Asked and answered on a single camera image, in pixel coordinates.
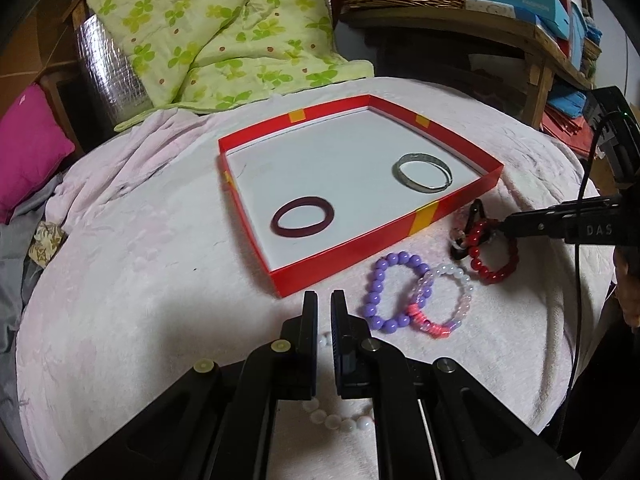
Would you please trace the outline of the person's right hand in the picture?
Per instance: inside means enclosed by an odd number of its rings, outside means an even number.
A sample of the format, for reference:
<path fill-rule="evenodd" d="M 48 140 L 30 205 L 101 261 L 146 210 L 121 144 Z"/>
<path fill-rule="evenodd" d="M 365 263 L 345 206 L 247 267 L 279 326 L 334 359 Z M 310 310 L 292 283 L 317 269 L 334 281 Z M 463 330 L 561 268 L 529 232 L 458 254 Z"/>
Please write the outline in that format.
<path fill-rule="evenodd" d="M 632 330 L 639 329 L 640 286 L 638 278 L 629 274 L 629 266 L 620 248 L 614 250 L 616 273 L 616 298 L 620 303 L 623 318 Z"/>

